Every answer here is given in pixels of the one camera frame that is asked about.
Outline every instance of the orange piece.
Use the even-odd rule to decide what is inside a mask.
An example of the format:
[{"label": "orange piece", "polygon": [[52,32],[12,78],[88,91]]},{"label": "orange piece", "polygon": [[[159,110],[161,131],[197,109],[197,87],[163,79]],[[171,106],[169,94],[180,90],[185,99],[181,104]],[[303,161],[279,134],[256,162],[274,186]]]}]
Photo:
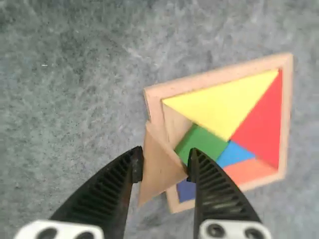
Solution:
[{"label": "orange piece", "polygon": [[238,186],[277,173],[276,169],[255,158],[226,166],[223,169]]}]

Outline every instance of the wooden frame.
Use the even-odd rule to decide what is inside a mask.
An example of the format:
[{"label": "wooden frame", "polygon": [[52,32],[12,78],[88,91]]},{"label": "wooden frame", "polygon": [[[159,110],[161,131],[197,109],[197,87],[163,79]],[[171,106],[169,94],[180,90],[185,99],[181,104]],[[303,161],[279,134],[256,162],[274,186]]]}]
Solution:
[{"label": "wooden frame", "polygon": [[[271,55],[260,59],[239,63],[232,66],[223,67],[217,70],[202,74],[188,76],[173,81],[153,85],[144,89],[145,100],[148,108],[149,119],[161,134],[173,146],[175,142],[170,142],[164,119],[164,109],[162,99],[173,97],[217,84],[230,82],[250,75],[258,74],[263,71],[278,69],[283,70],[283,93],[282,93],[282,118],[280,136],[280,161],[276,174],[265,178],[257,179],[252,182],[239,185],[241,190],[253,189],[257,186],[280,180],[284,177],[287,165],[287,147],[290,127],[290,110],[292,99],[292,77],[293,77],[293,56],[290,53]],[[177,213],[194,207],[194,200],[180,203],[176,185],[166,191],[170,211]]]}]

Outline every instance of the yellow triangle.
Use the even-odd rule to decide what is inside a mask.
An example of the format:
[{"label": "yellow triangle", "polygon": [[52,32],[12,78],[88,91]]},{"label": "yellow triangle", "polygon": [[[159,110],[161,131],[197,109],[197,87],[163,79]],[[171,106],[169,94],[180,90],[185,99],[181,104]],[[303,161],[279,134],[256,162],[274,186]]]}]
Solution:
[{"label": "yellow triangle", "polygon": [[162,102],[222,139],[229,140],[277,74],[277,69],[266,71]]}]

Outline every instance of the wooden triangle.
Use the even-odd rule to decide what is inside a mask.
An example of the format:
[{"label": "wooden triangle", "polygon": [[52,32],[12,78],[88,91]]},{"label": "wooden triangle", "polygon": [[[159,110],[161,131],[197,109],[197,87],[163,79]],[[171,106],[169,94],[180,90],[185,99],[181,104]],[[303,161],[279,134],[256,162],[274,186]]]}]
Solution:
[{"label": "wooden triangle", "polygon": [[162,106],[168,142],[171,148],[175,148],[191,128],[192,122],[171,107]]},{"label": "wooden triangle", "polygon": [[187,178],[186,168],[170,145],[163,140],[149,121],[144,139],[143,179],[138,206]]}]

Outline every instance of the screw hole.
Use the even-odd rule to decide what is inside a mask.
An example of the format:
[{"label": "screw hole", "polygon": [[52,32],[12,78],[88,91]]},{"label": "screw hole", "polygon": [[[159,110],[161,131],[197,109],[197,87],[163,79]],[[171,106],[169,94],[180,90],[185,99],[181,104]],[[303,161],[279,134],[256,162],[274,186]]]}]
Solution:
[{"label": "screw hole", "polygon": [[94,239],[94,235],[90,232],[84,232],[78,235],[75,239]]},{"label": "screw hole", "polygon": [[248,239],[264,239],[264,235],[259,230],[254,228],[246,229],[245,236]]},{"label": "screw hole", "polygon": [[47,228],[41,231],[36,239],[54,239],[57,234],[57,230],[55,228]]},{"label": "screw hole", "polygon": [[207,233],[212,238],[223,238],[225,236],[225,230],[218,224],[211,224],[207,227]]}]

